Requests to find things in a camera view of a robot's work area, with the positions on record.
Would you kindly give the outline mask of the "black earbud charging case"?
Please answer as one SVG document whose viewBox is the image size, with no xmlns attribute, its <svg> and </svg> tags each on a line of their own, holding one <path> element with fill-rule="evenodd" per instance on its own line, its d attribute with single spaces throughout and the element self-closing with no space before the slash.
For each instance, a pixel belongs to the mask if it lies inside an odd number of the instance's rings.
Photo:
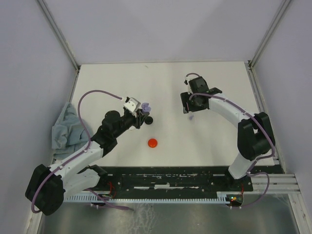
<svg viewBox="0 0 312 234">
<path fill-rule="evenodd" d="M 154 122 L 154 119 L 151 116 L 148 116 L 144 122 L 146 125 L 151 125 Z"/>
</svg>

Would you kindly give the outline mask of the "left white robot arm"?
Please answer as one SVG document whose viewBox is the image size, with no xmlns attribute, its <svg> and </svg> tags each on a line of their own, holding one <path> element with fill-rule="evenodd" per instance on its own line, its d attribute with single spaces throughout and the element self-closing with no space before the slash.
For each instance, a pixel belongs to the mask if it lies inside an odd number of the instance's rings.
<svg viewBox="0 0 312 234">
<path fill-rule="evenodd" d="M 131 127 L 139 129 L 149 114 L 143 109 L 137 109 L 135 113 L 124 109 L 122 116 L 118 111 L 109 111 L 85 146 L 59 163 L 37 166 L 25 192 L 31 201 L 32 212 L 51 215 L 69 197 L 93 187 L 105 189 L 108 184 L 106 172 L 93 162 L 110 153 L 124 132 Z"/>
</svg>

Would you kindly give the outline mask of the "red earbud charging case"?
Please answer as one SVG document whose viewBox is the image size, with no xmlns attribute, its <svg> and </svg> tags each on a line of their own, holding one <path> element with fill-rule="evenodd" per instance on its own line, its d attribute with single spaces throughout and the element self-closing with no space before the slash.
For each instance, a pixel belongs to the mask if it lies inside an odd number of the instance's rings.
<svg viewBox="0 0 312 234">
<path fill-rule="evenodd" d="M 151 138 L 148 140 L 148 146 L 150 148 L 155 148 L 158 145 L 158 141 L 155 138 Z"/>
</svg>

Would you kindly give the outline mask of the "purple earbud charging case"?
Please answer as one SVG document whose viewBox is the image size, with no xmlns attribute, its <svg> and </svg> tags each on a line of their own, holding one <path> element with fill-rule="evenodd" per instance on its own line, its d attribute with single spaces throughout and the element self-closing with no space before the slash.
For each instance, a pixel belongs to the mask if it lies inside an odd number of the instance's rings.
<svg viewBox="0 0 312 234">
<path fill-rule="evenodd" d="M 143 113 L 150 113 L 150 111 L 151 111 L 151 107 L 150 107 L 149 103 L 147 103 L 147 102 L 142 103 L 141 108 L 142 108 Z"/>
</svg>

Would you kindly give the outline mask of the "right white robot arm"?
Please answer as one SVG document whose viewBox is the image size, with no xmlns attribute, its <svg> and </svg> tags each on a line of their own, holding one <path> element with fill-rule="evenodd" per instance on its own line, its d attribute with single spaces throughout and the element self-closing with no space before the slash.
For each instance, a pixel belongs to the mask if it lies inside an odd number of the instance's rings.
<svg viewBox="0 0 312 234">
<path fill-rule="evenodd" d="M 206 80 L 197 73 L 188 73 L 184 84 L 188 91 L 181 93 L 183 112 L 211 110 L 230 122 L 237 129 L 238 155 L 227 170 L 224 186 L 234 191 L 241 186 L 260 160 L 275 155 L 275 138 L 270 118 L 265 112 L 251 113 L 229 100 L 220 89 L 209 88 Z"/>
</svg>

